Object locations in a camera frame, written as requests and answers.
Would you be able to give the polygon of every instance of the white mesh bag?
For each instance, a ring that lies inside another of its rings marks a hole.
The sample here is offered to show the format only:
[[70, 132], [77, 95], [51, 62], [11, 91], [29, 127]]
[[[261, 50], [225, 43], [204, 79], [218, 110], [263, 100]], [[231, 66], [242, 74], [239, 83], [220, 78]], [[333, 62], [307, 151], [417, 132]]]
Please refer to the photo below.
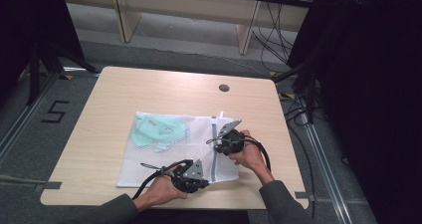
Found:
[[211, 142], [228, 117], [154, 114], [137, 112], [127, 138], [117, 187], [139, 187], [156, 167], [182, 159], [201, 159], [204, 178], [210, 183], [239, 178], [233, 160], [217, 153]]

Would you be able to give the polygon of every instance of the black cloth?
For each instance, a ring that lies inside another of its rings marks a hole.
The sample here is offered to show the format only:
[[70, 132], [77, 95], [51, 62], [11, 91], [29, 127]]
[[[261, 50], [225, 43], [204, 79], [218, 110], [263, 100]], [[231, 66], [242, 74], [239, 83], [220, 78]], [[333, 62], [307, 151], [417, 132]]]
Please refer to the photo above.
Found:
[[[295, 201], [282, 181], [272, 181], [260, 189], [270, 214], [270, 223], [314, 224], [316, 223]], [[127, 223], [135, 218], [137, 210], [129, 196], [123, 194], [79, 217], [61, 222], [64, 224]]]

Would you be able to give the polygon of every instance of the cable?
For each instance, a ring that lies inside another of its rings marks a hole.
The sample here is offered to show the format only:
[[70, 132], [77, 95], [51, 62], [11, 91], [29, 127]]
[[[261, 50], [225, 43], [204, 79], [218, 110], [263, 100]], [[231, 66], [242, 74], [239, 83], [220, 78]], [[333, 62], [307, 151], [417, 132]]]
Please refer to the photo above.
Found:
[[265, 158], [265, 163], [267, 163], [267, 168], [271, 171], [271, 163], [270, 163], [270, 156], [268, 155], [267, 151], [265, 150], [264, 146], [258, 142], [256, 139], [252, 138], [249, 135], [245, 135], [245, 137], [249, 137], [251, 139], [245, 139], [244, 141], [248, 141], [248, 142], [252, 142], [255, 145], [258, 146], [258, 148], [260, 149], [260, 151], [264, 154], [264, 158]]
[[253, 67], [249, 67], [247, 65], [243, 65], [243, 64], [240, 64], [240, 63], [235, 63], [233, 61], [230, 61], [227, 58], [223, 58], [223, 57], [219, 57], [219, 56], [211, 56], [211, 55], [205, 55], [205, 54], [199, 54], [199, 53], [177, 52], [177, 51], [172, 51], [172, 50], [163, 50], [163, 49], [156, 48], [155, 46], [152, 45], [153, 42], [151, 41], [151, 39], [143, 33], [142, 29], [140, 29], [139, 26], [136, 28], [136, 30], [139, 30], [139, 32], [142, 34], [142, 36], [144, 36], [149, 41], [148, 46], [151, 47], [154, 50], [157, 50], [157, 51], [160, 51], [160, 52], [172, 52], [172, 53], [181, 54], [181, 55], [194, 55], [194, 56], [202, 56], [202, 57], [206, 57], [206, 58], [221, 59], [221, 60], [224, 60], [228, 63], [234, 64], [236, 66], [253, 70], [254, 72], [256, 72], [256, 73], [258, 73], [262, 76], [265, 76], [265, 77], [269, 76], [269, 74], [263, 74]]
[[[187, 161], [190, 161], [188, 159], [184, 159], [178, 162], [175, 162], [167, 167], [162, 166], [159, 170], [155, 171], [154, 173], [152, 173], [148, 178], [146, 178], [142, 184], [140, 185], [139, 189], [137, 189], [136, 193], [133, 195], [132, 200], [136, 199], [140, 193], [142, 193], [143, 189], [145, 188], [146, 184], [148, 184], [152, 179], [154, 179], [157, 176], [161, 176], [164, 175], [166, 171], [170, 170], [172, 167], [175, 167], [177, 165], [180, 165], [182, 163], [186, 163]], [[157, 169], [157, 167], [154, 167], [152, 165], [149, 164], [145, 164], [145, 163], [141, 163], [142, 166], [148, 167], [148, 168], [154, 168]]]

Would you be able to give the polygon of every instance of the black cable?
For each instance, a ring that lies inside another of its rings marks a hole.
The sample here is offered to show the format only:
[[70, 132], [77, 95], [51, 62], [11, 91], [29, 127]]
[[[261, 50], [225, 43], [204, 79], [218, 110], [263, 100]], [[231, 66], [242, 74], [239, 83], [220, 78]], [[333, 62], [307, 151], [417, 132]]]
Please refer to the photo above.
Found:
[[[260, 32], [261, 37], [265, 38], [264, 34], [261, 32], [261, 28], [258, 28], [258, 31]], [[272, 43], [272, 44], [274, 44], [274, 45], [277, 45], [277, 46], [283, 46], [283, 44], [279, 44], [279, 43], [273, 42], [271, 40], [269, 42]]]
[[271, 12], [270, 3], [267, 3], [267, 7], [268, 7], [268, 11], [270, 12], [271, 20], [273, 21], [273, 29], [276, 29], [276, 32], [279, 35], [280, 42], [282, 43], [282, 51], [283, 51], [283, 53], [285, 55], [285, 58], [287, 60], [289, 58], [289, 53], [286, 50], [286, 46], [285, 46], [285, 44], [283, 42], [283, 35], [282, 35], [282, 32], [280, 31], [280, 28], [281, 28], [281, 25], [280, 25], [280, 20], [281, 20], [280, 14], [282, 12], [282, 6], [279, 4], [279, 10], [278, 10], [278, 13], [279, 14], [278, 14], [276, 20], [274, 20], [273, 13]]
[[[186, 163], [186, 162], [188, 162], [188, 161], [190, 161], [189, 159], [184, 159], [184, 160], [181, 160], [181, 161], [178, 161], [178, 162], [175, 162], [175, 163], [173, 163], [173, 164], [171, 164], [171, 165], [169, 165], [169, 166], [167, 166], [167, 167], [165, 167], [165, 166], [163, 166], [163, 167], [161, 167], [159, 170], [157, 170], [157, 171], [155, 171], [154, 173], [152, 173], [149, 177], [147, 177], [143, 182], [142, 182], [142, 184], [140, 185], [140, 187], [139, 187], [139, 189], [137, 189], [137, 191], [136, 191], [136, 193], [133, 195], [133, 197], [132, 197], [132, 200], [134, 200], [134, 199], [136, 199], [139, 195], [140, 195], [140, 193], [142, 193], [142, 191], [143, 191], [143, 189], [145, 188], [145, 186], [152, 180], [152, 179], [154, 179], [155, 177], [157, 177], [157, 176], [161, 176], [161, 175], [164, 175], [165, 174], [165, 172], [166, 171], [168, 171], [168, 170], [170, 170], [172, 167], [175, 167], [175, 166], [177, 166], [177, 165], [180, 165], [180, 164], [182, 164], [182, 163]], [[145, 166], [145, 167], [149, 167], [149, 168], [156, 168], [156, 167], [154, 167], [154, 166], [151, 166], [151, 165], [148, 165], [148, 164], [144, 164], [144, 163], [142, 163], [141, 165], [143, 165], [143, 166]]]
[[269, 38], [266, 38], [266, 42], [263, 42], [258, 36], [257, 34], [255, 34], [254, 31], [252, 31], [252, 34], [255, 36], [255, 38], [258, 40], [258, 42], [267, 50], [269, 50], [275, 57], [277, 57], [279, 60], [281, 60], [282, 62], [286, 62], [286, 58], [282, 57], [282, 55], [280, 55], [278, 52], [276, 52], [272, 47], [270, 47], [269, 45], [267, 45], [267, 42], [269, 41]]
[[245, 137], [249, 137], [251, 139], [245, 139], [244, 141], [249, 141], [254, 143], [255, 145], [258, 146], [258, 148], [260, 149], [260, 151], [264, 154], [264, 158], [265, 158], [265, 162], [267, 163], [267, 168], [271, 171], [271, 163], [270, 163], [270, 156], [268, 155], [267, 151], [265, 150], [264, 146], [258, 142], [256, 139], [252, 138], [249, 135], [245, 135]]

